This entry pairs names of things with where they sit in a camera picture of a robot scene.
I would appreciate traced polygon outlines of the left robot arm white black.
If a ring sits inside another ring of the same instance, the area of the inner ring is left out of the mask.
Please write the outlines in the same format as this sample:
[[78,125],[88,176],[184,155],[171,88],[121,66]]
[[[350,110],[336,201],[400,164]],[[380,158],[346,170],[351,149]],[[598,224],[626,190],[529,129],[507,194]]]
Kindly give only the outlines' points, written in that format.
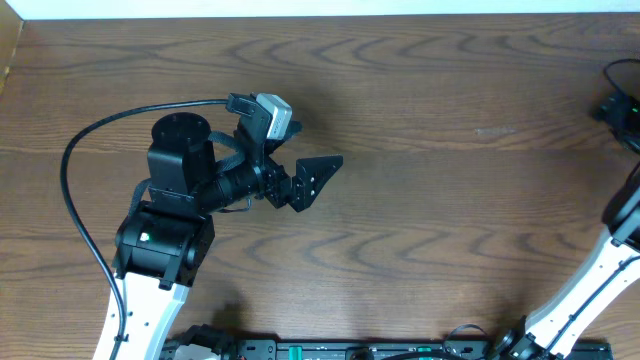
[[116,234],[117,288],[97,359],[159,358],[214,240],[213,213],[230,212],[234,203],[252,196],[301,212],[344,162],[340,155],[299,159],[289,176],[268,156],[277,142],[248,141],[240,147],[257,150],[261,160],[227,168],[215,159],[209,123],[190,112],[162,117],[151,134],[150,179],[138,187],[150,198],[135,205]]

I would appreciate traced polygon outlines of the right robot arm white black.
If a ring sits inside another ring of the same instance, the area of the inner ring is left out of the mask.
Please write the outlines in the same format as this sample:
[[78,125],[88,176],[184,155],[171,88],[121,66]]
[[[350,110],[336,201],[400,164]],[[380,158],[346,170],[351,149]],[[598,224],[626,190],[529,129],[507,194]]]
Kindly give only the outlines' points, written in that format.
[[639,279],[639,168],[607,204],[604,229],[572,277],[495,345],[495,359],[566,359],[584,330]]

